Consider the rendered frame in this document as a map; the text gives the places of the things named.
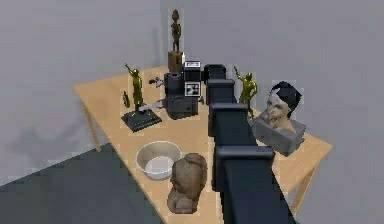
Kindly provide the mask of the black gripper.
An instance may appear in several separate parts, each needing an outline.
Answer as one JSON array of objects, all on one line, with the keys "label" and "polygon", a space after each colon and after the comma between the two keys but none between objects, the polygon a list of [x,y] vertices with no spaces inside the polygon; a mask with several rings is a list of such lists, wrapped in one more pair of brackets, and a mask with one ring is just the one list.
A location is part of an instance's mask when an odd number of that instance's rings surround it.
[{"label": "black gripper", "polygon": [[165,86],[165,102],[156,101],[139,107],[139,111],[154,108],[165,108],[168,116],[173,119],[182,119],[198,114],[198,100],[200,97],[200,83],[185,81],[182,73],[166,73],[164,80],[159,77],[149,80],[157,88]]}]

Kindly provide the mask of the tall brown wooden statue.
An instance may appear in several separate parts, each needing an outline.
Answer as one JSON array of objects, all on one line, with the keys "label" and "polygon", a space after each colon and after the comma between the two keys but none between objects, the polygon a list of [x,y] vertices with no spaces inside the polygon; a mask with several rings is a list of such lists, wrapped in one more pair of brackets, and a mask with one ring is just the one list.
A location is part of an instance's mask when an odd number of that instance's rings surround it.
[{"label": "tall brown wooden statue", "polygon": [[168,69],[170,72],[182,71],[182,55],[180,51],[180,38],[182,34],[181,24],[179,23],[179,12],[174,9],[171,15],[173,23],[171,24],[172,50],[168,53]]}]

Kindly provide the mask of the gold figure statue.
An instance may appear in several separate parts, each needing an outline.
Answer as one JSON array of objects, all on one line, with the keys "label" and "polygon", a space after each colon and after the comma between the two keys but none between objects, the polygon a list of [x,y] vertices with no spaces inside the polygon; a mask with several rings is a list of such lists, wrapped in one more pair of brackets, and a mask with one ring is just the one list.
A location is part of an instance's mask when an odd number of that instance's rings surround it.
[{"label": "gold figure statue", "polygon": [[239,81],[242,82],[242,92],[239,97],[239,102],[241,104],[246,104],[248,108],[248,114],[251,119],[254,118],[254,112],[251,108],[251,100],[252,98],[258,93],[258,86],[256,82],[253,80],[253,73],[248,72],[245,76],[242,76],[237,67],[234,67],[234,71],[236,74],[236,77]]}]

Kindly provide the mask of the brown stone bust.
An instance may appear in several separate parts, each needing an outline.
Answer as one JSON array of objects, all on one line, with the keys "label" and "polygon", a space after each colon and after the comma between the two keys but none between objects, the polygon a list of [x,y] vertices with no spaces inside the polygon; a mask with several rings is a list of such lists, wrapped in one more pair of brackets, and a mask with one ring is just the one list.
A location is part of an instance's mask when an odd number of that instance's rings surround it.
[{"label": "brown stone bust", "polygon": [[172,166],[167,206],[175,214],[193,214],[207,182],[207,163],[198,153],[188,153]]}]

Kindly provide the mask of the gold statue on black base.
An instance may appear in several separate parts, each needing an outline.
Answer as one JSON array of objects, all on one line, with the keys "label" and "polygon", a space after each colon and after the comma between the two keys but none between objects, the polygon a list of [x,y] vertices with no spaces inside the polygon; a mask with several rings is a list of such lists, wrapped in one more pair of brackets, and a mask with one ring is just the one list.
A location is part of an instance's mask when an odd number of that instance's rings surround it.
[{"label": "gold statue on black base", "polygon": [[128,65],[125,65],[125,67],[132,78],[132,99],[134,109],[133,111],[124,114],[121,119],[132,132],[138,132],[160,123],[162,119],[151,109],[141,110],[141,107],[145,106],[145,103],[143,100],[142,79],[139,76],[139,70],[131,69]]}]

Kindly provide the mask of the white mixing bowl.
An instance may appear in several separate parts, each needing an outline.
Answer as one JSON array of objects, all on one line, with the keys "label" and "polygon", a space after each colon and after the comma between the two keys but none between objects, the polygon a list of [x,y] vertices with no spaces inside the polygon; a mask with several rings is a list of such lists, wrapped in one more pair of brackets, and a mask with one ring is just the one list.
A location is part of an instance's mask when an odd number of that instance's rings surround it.
[{"label": "white mixing bowl", "polygon": [[183,157],[181,148],[173,142],[154,141],[139,149],[136,166],[151,180],[164,180],[172,175],[173,164]]}]

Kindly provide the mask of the light wooden table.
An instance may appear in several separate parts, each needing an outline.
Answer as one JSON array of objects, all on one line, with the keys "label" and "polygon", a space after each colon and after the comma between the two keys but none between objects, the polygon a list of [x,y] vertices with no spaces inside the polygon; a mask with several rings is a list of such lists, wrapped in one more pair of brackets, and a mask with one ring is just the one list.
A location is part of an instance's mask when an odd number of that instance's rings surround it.
[{"label": "light wooden table", "polygon": [[[165,224],[224,224],[220,196],[210,184],[202,191],[196,213],[174,214],[167,207],[167,197],[172,188],[170,181],[150,180],[135,163],[136,153],[142,146],[154,141],[169,141],[178,145],[183,153],[199,153],[211,165],[214,143],[208,136],[206,105],[198,107],[196,116],[180,120],[172,120],[160,110],[160,123],[134,133],[121,120],[128,112],[123,105],[122,93],[132,92],[130,75],[80,84],[74,90],[82,102],[89,126],[101,128]],[[304,138],[299,149],[290,156],[277,154],[272,166],[284,194],[298,190],[291,205],[292,212],[298,210],[320,161],[332,150],[330,144],[309,134]]]}]

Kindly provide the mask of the black-haired bust on grey block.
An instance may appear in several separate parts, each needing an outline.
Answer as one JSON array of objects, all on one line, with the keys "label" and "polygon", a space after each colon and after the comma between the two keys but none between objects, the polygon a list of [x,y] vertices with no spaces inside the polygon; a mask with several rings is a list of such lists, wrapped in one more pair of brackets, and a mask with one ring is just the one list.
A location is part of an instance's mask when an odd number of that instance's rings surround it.
[{"label": "black-haired bust on grey block", "polygon": [[274,85],[266,109],[251,122],[254,137],[284,156],[297,150],[304,141],[306,126],[291,118],[302,94],[290,83]]}]

